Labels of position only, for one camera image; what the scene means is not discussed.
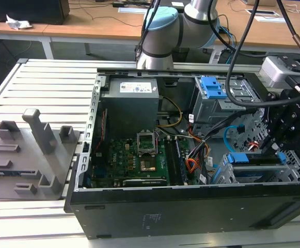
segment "red wire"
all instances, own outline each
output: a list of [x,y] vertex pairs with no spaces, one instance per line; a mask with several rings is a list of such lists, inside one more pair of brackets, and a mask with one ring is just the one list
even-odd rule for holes
[[94,150],[94,153],[97,151],[97,149],[99,148],[100,144],[102,143],[102,141],[104,139],[104,119],[105,119],[105,110],[103,111],[103,119],[102,119],[102,136],[100,138],[100,141],[99,141],[96,149]]

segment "light blue joint cap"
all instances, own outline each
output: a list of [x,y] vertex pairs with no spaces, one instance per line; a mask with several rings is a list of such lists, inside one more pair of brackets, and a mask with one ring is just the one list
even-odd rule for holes
[[[148,17],[146,19],[146,26],[148,25],[150,18],[152,16],[154,8],[150,9]],[[156,14],[149,26],[149,31],[158,30],[168,26],[169,24],[173,23],[178,17],[177,9],[172,7],[159,7],[156,11]]]

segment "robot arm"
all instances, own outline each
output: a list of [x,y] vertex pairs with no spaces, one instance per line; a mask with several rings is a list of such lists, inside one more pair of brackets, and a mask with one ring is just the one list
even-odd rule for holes
[[[213,25],[218,29],[219,20],[214,0],[211,10]],[[213,34],[207,19],[209,0],[192,0],[183,14],[171,7],[159,7],[148,27],[142,51],[137,61],[138,69],[173,69],[171,51],[175,47],[204,48],[213,44]]]

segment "motherboard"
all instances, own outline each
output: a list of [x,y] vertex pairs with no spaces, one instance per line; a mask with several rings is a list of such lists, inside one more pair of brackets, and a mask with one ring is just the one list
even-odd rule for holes
[[[170,154],[167,159],[167,144],[172,144],[176,155]],[[138,149],[152,148],[152,141],[136,138],[111,139],[107,144],[107,153],[100,154],[102,163],[94,163],[91,183],[94,188],[140,187],[144,183],[171,185],[175,178],[170,178],[169,169],[176,159],[177,168],[183,182],[187,180],[185,156],[189,153],[188,141],[185,139],[169,141],[156,138],[155,154],[139,155]]]

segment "power supply label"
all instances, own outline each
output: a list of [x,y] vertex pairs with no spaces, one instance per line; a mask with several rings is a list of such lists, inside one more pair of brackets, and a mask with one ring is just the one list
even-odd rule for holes
[[152,93],[150,82],[122,82],[120,83],[121,93]]

